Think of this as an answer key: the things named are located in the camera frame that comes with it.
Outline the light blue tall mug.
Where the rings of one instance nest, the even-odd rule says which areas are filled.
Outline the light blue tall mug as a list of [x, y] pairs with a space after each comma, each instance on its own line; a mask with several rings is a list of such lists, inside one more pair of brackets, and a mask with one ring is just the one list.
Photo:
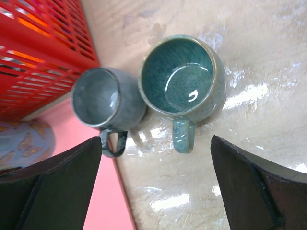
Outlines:
[[0, 169], [24, 168], [52, 156], [55, 135], [40, 121], [0, 123]]

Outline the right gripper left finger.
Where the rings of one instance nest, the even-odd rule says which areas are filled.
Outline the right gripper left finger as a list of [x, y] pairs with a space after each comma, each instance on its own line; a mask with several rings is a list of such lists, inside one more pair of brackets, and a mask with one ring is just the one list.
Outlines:
[[81, 230], [100, 160], [101, 140], [87, 141], [0, 177], [2, 230]]

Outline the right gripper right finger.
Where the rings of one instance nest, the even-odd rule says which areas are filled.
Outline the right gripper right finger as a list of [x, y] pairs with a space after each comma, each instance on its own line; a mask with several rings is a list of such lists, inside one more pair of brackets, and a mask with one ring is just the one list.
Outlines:
[[230, 229], [305, 230], [307, 175], [213, 136], [211, 156]]

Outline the grey blue mug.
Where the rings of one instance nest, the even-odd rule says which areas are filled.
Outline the grey blue mug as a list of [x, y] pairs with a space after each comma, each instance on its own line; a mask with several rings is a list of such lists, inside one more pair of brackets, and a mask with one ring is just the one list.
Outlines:
[[145, 115], [136, 77], [115, 68], [93, 68], [83, 72], [71, 91], [75, 116], [88, 127], [99, 130], [102, 154], [120, 157], [128, 131]]

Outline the teal green mug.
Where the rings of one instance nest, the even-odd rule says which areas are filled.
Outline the teal green mug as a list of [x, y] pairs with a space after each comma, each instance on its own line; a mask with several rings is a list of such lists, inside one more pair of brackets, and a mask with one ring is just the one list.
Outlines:
[[224, 103], [225, 69], [205, 42], [173, 35], [151, 49], [141, 67], [138, 86], [146, 104], [172, 121], [174, 149], [191, 153], [196, 123]]

